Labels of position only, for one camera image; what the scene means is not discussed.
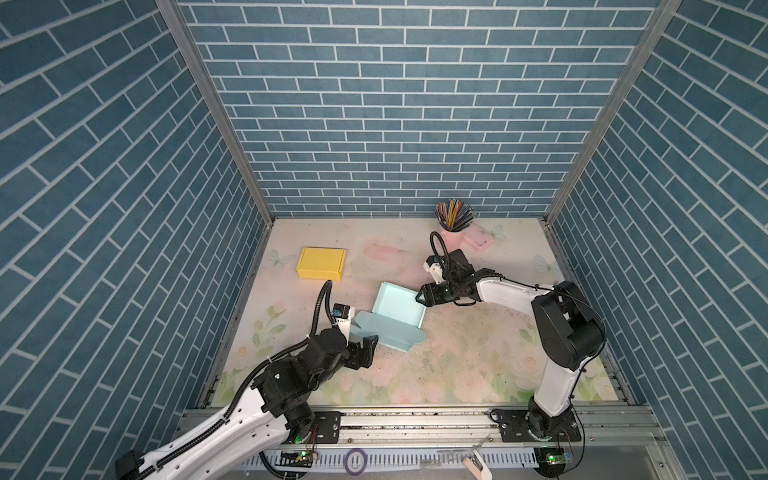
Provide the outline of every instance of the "bundle of pencils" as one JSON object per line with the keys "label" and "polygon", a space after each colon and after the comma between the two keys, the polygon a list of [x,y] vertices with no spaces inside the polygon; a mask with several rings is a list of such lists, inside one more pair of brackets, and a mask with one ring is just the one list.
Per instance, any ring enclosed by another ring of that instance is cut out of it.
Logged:
{"label": "bundle of pencils", "polygon": [[460,232],[472,222],[472,209],[461,200],[450,200],[437,204],[435,216],[447,231]]}

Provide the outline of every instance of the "purple ring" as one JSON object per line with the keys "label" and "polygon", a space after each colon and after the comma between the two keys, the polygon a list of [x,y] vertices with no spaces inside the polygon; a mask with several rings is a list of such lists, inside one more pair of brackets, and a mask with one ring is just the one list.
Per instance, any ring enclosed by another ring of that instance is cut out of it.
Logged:
{"label": "purple ring", "polygon": [[[353,472],[349,469],[349,466],[347,465],[347,462],[349,461],[349,456],[353,453],[359,453],[362,455],[362,468],[359,472]],[[344,470],[346,470],[347,475],[351,475],[352,477],[356,477],[357,475],[361,475],[365,470],[366,466],[368,465],[368,455],[362,450],[362,449],[350,449],[346,455],[344,455]]]}

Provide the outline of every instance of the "blue brick wall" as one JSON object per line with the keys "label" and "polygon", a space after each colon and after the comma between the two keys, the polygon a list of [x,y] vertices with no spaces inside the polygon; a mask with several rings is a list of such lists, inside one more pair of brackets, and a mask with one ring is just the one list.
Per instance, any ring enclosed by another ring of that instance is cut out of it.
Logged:
{"label": "blue brick wall", "polygon": [[182,6],[278,216],[540,217],[656,3]]}
{"label": "blue brick wall", "polygon": [[153,0],[0,2],[0,478],[166,442],[262,231]]}
{"label": "blue brick wall", "polygon": [[554,224],[690,478],[768,476],[766,24],[684,0]]}

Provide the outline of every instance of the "yellow cardboard box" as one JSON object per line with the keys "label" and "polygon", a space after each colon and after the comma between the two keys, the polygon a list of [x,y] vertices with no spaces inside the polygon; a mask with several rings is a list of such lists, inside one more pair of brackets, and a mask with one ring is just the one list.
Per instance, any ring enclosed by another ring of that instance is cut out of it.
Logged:
{"label": "yellow cardboard box", "polygon": [[340,248],[304,247],[296,272],[299,278],[341,280],[346,250]]}

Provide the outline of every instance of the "floral tablecloth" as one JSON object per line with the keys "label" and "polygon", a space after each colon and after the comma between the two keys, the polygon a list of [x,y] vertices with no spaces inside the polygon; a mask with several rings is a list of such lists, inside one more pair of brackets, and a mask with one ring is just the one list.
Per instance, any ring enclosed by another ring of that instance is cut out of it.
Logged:
{"label": "floral tablecloth", "polygon": [[[535,219],[478,219],[494,237],[485,252],[462,247],[476,269],[509,278],[556,283],[562,275]],[[431,281],[422,264],[431,254],[431,219],[278,220],[247,300],[214,406],[226,405],[248,372],[309,331],[322,280],[301,280],[303,247],[344,248],[341,282],[332,301],[370,311],[381,282],[412,290]],[[323,316],[319,328],[325,328]],[[533,317],[489,303],[427,309],[427,339],[410,352],[379,346],[370,369],[341,369],[310,396],[314,405],[386,405],[527,401],[546,360]],[[596,359],[576,388],[576,400],[616,400]]]}

